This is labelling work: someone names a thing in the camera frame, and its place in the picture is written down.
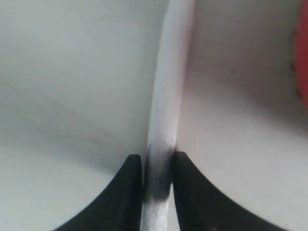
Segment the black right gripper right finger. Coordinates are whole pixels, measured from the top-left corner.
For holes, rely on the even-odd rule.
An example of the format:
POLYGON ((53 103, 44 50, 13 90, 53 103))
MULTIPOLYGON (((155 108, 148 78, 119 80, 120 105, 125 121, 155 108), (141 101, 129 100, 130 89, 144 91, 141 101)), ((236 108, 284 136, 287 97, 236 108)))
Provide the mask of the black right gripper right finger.
POLYGON ((172 160, 173 192, 182 231, 268 231, 267 222, 220 192, 186 153, 172 160))

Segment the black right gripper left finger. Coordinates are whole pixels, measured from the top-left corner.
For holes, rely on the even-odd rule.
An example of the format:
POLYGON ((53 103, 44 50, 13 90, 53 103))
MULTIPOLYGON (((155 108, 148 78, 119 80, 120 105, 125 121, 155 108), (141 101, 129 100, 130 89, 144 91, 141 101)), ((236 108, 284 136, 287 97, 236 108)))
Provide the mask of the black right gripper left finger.
POLYGON ((108 186, 58 231, 138 231, 142 213, 141 157, 127 157, 108 186))

